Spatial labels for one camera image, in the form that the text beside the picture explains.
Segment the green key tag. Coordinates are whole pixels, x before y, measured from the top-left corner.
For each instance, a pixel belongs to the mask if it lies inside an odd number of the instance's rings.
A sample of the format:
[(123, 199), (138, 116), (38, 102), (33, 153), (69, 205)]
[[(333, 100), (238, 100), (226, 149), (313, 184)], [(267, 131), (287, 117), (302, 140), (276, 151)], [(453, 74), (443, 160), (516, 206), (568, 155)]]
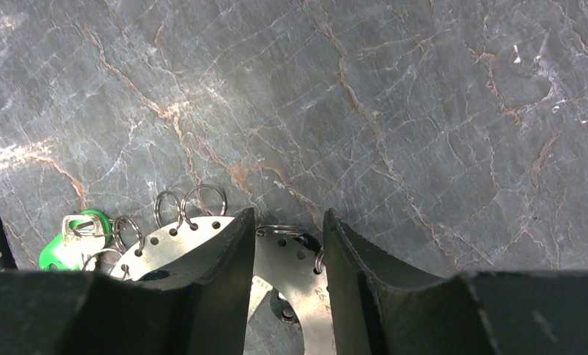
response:
[(98, 267), (98, 252), (111, 239), (111, 220), (101, 211), (88, 209), (64, 216), (59, 232), (41, 251), (42, 270), (93, 271)]

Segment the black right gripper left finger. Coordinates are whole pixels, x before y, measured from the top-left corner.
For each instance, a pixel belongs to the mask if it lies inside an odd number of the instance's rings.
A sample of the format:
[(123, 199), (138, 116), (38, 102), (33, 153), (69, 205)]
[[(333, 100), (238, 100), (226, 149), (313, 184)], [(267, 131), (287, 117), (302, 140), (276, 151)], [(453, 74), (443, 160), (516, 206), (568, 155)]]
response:
[(0, 354), (241, 354), (254, 210), (143, 281), (1, 271)]

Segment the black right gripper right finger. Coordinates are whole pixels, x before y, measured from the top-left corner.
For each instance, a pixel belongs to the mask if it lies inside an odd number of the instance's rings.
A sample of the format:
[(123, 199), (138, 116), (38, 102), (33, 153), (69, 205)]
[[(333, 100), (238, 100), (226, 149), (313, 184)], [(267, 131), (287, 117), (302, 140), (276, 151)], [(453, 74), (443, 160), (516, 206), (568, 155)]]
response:
[(588, 271), (444, 278), (323, 218), (338, 354), (588, 354)]

